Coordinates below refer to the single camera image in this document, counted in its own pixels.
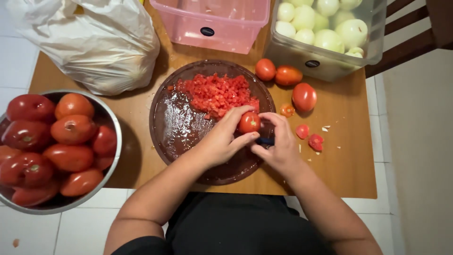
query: person's right hand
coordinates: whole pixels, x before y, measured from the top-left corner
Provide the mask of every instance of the person's right hand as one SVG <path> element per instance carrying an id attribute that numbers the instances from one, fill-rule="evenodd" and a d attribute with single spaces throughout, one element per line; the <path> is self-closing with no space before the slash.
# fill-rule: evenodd
<path id="1" fill-rule="evenodd" d="M 259 117 L 269 120 L 275 126 L 275 145 L 266 150 L 254 144 L 251 146 L 252 152 L 260 156 L 285 179 L 300 173 L 305 163 L 299 157 L 296 138 L 291 132 L 286 117 L 276 113 L 260 113 Z"/>

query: stainless steel bowl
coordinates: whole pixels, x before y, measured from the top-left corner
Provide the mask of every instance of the stainless steel bowl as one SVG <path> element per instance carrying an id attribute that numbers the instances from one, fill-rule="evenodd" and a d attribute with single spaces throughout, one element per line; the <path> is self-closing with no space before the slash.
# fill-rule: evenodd
<path id="1" fill-rule="evenodd" d="M 116 154 L 113 164 L 110 168 L 103 171 L 104 179 L 99 183 L 99 185 L 92 190 L 90 193 L 84 196 L 78 197 L 65 197 L 61 194 L 58 194 L 53 199 L 37 206 L 33 207 L 22 207 L 14 204 L 11 202 L 11 197 L 14 193 L 14 190 L 9 187 L 0 186 L 0 202 L 4 203 L 5 205 L 23 212 L 27 214 L 35 214 L 35 215 L 49 215 L 67 211 L 72 209 L 76 206 L 79 206 L 90 199 L 94 194 L 96 194 L 109 180 L 110 176 L 112 175 L 113 171 L 115 170 L 116 165 L 118 164 L 118 159 L 120 158 L 121 153 L 121 129 L 120 124 L 118 123 L 118 119 L 116 118 L 115 114 L 110 110 L 110 108 L 99 98 L 91 95 L 90 93 L 74 90 L 74 89 L 57 89 L 57 90 L 50 90 L 41 95 L 49 98 L 51 101 L 58 103 L 60 98 L 68 93 L 79 93 L 84 95 L 90 102 L 93 104 L 95 109 L 95 116 L 93 118 L 94 122 L 96 123 L 103 123 L 103 124 L 110 124 L 115 128 L 116 137 L 117 137 L 117 146 L 116 146 Z M 0 117 L 0 136 L 3 135 L 3 132 L 10 124 L 9 120 L 6 119 L 6 115 L 3 114 Z"/>

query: hand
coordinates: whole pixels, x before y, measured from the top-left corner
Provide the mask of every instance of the hand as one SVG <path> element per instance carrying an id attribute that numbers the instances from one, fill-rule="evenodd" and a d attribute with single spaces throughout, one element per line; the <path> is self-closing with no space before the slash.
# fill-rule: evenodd
<path id="1" fill-rule="evenodd" d="M 276 113 L 260 113 L 259 117 L 269 120 L 275 126 L 275 145 L 266 150 L 262 146 L 254 144 L 251 146 L 251 150 L 288 180 L 306 166 L 299 157 L 296 138 L 288 120 Z"/>
<path id="2" fill-rule="evenodd" d="M 209 133 L 191 149 L 206 163 L 207 169 L 227 162 L 237 151 L 260 137 L 258 132 L 244 134 L 234 139 L 234 131 L 243 114 L 253 111 L 253 106 L 245 105 L 231 109 L 209 131 Z"/>

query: black shirt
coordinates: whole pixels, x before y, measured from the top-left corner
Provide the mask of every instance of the black shirt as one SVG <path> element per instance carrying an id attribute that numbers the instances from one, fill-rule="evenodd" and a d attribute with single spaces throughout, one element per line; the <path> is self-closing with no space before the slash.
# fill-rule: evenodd
<path id="1" fill-rule="evenodd" d="M 191 192 L 165 238 L 136 238 L 112 255 L 334 254 L 282 196 Z"/>

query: pink plastic container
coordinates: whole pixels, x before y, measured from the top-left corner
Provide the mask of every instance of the pink plastic container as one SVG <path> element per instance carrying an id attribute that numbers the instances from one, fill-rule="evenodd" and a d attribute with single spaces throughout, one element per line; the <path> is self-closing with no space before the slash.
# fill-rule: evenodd
<path id="1" fill-rule="evenodd" d="M 269 20 L 270 0 L 149 0 L 170 40 L 247 54 Z"/>

